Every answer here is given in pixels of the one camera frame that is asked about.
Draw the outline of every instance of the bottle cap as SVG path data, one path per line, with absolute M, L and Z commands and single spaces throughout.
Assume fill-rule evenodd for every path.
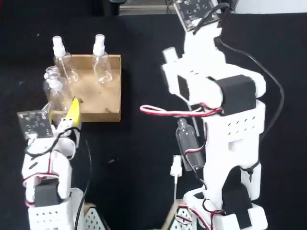
M 93 47 L 93 54 L 96 56 L 102 56 L 105 53 L 105 36 L 97 34 L 95 38 L 95 44 Z
M 63 57 L 66 54 L 65 47 L 63 45 L 62 38 L 60 36 L 54 36 L 52 38 L 53 42 L 53 52 L 56 57 Z
M 50 79 L 50 80 L 47 79 L 46 81 L 47 81 L 49 87 L 54 91 L 59 91 L 63 87 L 63 84 L 57 79 Z

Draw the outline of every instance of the perforated panel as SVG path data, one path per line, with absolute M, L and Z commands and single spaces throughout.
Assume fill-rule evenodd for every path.
M 178 208 L 177 215 L 192 221 L 192 216 L 186 208 Z M 171 223 L 169 230 L 193 230 L 193 228 L 192 224 L 188 224 L 188 221 L 177 217 L 173 219 L 173 222 Z
M 95 208 L 90 208 L 84 218 L 85 230 L 106 230 Z

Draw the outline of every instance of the white cable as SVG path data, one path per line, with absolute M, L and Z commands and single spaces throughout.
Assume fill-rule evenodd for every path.
M 187 105 L 188 105 L 189 110 L 192 111 L 191 105 L 189 105 L 189 104 L 187 104 Z M 200 132 L 199 132 L 199 130 L 198 130 L 198 126 L 197 126 L 195 117 L 192 117 L 192 121 L 193 121 L 193 125 L 194 125 L 194 128 L 195 128 L 196 136 L 199 137 L 199 136 L 200 136 Z
M 143 113 L 159 116 L 209 116 L 223 110 L 222 108 L 217 108 L 208 112 L 199 112 L 201 109 L 202 108 L 200 107 L 193 111 L 167 111 L 165 109 L 147 104 L 140 107 L 140 111 Z

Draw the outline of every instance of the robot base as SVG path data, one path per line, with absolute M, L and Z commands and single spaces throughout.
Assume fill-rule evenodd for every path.
M 210 213 L 202 208 L 203 199 L 198 199 L 195 195 L 202 193 L 203 188 L 195 189 L 187 192 L 183 200 L 189 204 L 189 208 L 197 210 L 207 223 L 211 222 Z M 209 210 L 215 210 L 214 205 L 210 200 L 206 201 L 206 207 Z M 243 230 L 265 230 L 268 227 L 268 222 L 264 213 L 264 209 L 260 206 L 252 204 L 252 208 L 248 209 L 249 218 L 252 226 Z M 215 230 L 241 230 L 235 214 L 222 216 L 215 215 L 213 218 L 213 226 Z

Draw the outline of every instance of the brown cardboard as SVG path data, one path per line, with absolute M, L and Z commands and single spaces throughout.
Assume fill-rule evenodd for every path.
M 72 60 L 80 79 L 70 84 L 70 88 L 80 100 L 81 121 L 120 121 L 120 55 L 110 55 L 113 80 L 105 84 L 100 84 L 94 74 L 92 55 L 72 55 Z

